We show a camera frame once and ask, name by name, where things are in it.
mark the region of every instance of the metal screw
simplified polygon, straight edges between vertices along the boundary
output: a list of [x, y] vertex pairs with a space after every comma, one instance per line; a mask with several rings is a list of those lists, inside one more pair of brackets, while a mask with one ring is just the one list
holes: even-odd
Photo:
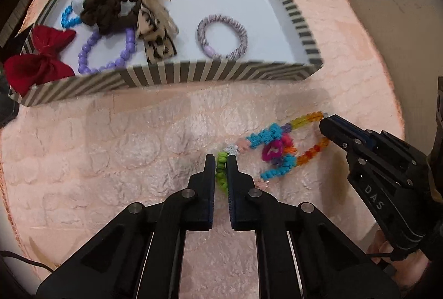
[[314, 206], [308, 202], [302, 203], [302, 205], [300, 205], [300, 208], [305, 213], [312, 213], [314, 211]]
[[183, 189], [182, 190], [182, 197], [184, 198], [192, 198], [195, 195], [195, 191], [193, 189]]
[[140, 213], [141, 210], [143, 209], [143, 205], [141, 205], [140, 203], [132, 203], [129, 207], [128, 210], [131, 214], [137, 214]]
[[260, 189], [257, 189], [257, 188], [252, 188], [252, 189], [249, 189], [248, 194], [249, 194], [250, 197], [258, 198], [258, 197], [260, 197], [262, 195], [262, 191]]

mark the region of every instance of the striped box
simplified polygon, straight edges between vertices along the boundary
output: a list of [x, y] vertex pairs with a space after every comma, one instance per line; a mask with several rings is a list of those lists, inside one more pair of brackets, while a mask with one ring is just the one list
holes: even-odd
[[[43, 24], [57, 0], [49, 0], [34, 25]], [[32, 87], [22, 97], [12, 88], [10, 97], [25, 106], [50, 103], [126, 87], [160, 84], [187, 83], [196, 81], [241, 81], [241, 80], [288, 80], [300, 81], [319, 70], [323, 61], [309, 26], [293, 0], [279, 0], [285, 8], [298, 33], [309, 63], [296, 64], [265, 61], [227, 61], [206, 59], [201, 61], [158, 62], [143, 66], [131, 66], [112, 72], [73, 76]], [[22, 53], [35, 51], [30, 35]]]

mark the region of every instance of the black cable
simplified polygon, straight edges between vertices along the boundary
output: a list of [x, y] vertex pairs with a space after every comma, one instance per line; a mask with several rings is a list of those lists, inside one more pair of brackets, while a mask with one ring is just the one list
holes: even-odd
[[366, 254], [369, 258], [390, 258], [391, 253], [374, 253], [374, 254]]
[[50, 271], [51, 273], [54, 272], [54, 270], [52, 270], [50, 267], [48, 267], [45, 264], [39, 263], [37, 261], [31, 261], [29, 259], [23, 258], [22, 256], [15, 254], [13, 252], [10, 252], [9, 250], [0, 250], [0, 255], [3, 256], [3, 258], [14, 258], [14, 259], [18, 259], [26, 264], [30, 264], [30, 265], [34, 265], [36, 267], [41, 267], [43, 269], [46, 269], [48, 271]]

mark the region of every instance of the colorful beaded bracelet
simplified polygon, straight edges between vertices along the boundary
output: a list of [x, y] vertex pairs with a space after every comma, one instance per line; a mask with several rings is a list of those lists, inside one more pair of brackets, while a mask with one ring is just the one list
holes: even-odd
[[289, 133], [302, 126], [320, 121], [327, 114], [315, 112], [291, 120], [280, 126], [273, 123], [269, 128], [262, 130], [258, 134], [251, 134], [246, 138], [240, 138], [234, 144], [228, 145], [223, 151], [217, 154], [216, 181], [218, 185], [226, 191], [228, 184], [226, 181], [226, 161], [228, 155], [238, 155], [250, 149], [255, 149], [264, 144], [262, 159], [274, 165], [273, 169], [260, 174], [260, 178], [266, 183], [273, 177], [280, 177], [291, 171], [292, 168], [306, 164], [323, 148], [329, 144], [329, 139], [322, 137], [317, 144], [309, 148], [300, 156], [295, 156], [297, 148], [294, 146]]
[[126, 62], [131, 58], [131, 54], [137, 51], [136, 48], [136, 34], [134, 28], [126, 28], [126, 48], [120, 52], [120, 57], [115, 61], [110, 61], [106, 66], [100, 68], [88, 67], [88, 53], [91, 48], [97, 44], [101, 35], [98, 30], [94, 30], [89, 37], [86, 44], [81, 47], [81, 52], [78, 54], [78, 72], [80, 74], [94, 74], [103, 72], [108, 69], [123, 68]]
[[65, 11], [61, 14], [61, 27], [68, 29], [72, 26], [75, 26], [77, 24], [81, 24], [81, 19], [79, 16], [68, 19], [68, 17], [71, 15], [72, 13], [72, 5], [68, 5], [65, 9]]

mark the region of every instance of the purple beaded bracelet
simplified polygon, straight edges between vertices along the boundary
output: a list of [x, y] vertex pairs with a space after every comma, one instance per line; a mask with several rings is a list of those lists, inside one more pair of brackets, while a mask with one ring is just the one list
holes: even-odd
[[110, 61], [106, 66], [100, 68], [88, 67], [88, 53], [91, 48], [97, 44], [101, 38], [98, 30], [94, 30], [89, 37], [88, 42], [81, 47], [81, 52], [78, 54], [78, 72], [80, 74], [94, 74], [103, 72], [104, 70], [123, 68], [125, 63], [131, 58], [131, 54], [136, 52], [136, 33], [134, 28], [126, 28], [126, 48], [120, 52], [120, 58], [115, 61]]

